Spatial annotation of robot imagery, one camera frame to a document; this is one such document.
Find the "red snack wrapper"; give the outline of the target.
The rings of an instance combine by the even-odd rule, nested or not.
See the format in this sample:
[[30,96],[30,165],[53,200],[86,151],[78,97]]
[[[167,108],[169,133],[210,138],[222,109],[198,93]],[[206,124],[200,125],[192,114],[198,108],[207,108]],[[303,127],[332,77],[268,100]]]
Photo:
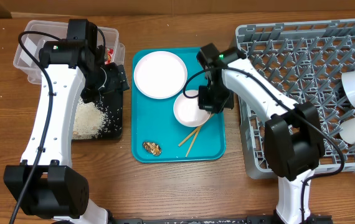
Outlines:
[[113,49],[111,48],[106,48],[105,49],[105,65],[108,65],[112,62],[113,58]]

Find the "small white rice bowl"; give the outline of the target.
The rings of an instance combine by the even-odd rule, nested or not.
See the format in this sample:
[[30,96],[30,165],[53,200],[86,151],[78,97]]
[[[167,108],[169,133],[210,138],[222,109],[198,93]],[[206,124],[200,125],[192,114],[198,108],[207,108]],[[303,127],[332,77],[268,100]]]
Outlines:
[[192,128],[203,125],[211,116],[210,112],[199,108],[197,90],[181,93],[174,102],[173,113],[180,124]]

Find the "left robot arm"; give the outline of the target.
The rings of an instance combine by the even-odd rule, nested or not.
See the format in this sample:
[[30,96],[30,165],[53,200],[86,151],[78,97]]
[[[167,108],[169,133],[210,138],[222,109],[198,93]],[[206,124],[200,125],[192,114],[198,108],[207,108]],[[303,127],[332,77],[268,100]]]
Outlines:
[[89,196],[88,180],[72,167],[72,135],[79,101],[106,98],[122,112],[129,89],[125,68],[106,63],[101,29],[86,19],[71,19],[67,35],[49,35],[32,58],[41,71],[42,89],[31,139],[17,165],[8,165],[3,180],[24,212],[56,223],[113,223],[112,213]]

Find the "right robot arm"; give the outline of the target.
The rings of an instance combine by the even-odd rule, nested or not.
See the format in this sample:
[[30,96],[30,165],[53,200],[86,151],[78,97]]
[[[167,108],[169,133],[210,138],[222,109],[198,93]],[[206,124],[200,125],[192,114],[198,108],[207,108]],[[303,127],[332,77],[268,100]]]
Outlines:
[[278,176],[279,201],[272,222],[316,223],[308,206],[308,179],[325,154],[316,107],[278,91],[236,47],[220,52],[208,44],[196,58],[207,79],[207,85],[199,87],[200,109],[216,114],[233,108],[237,94],[263,123],[263,153]]

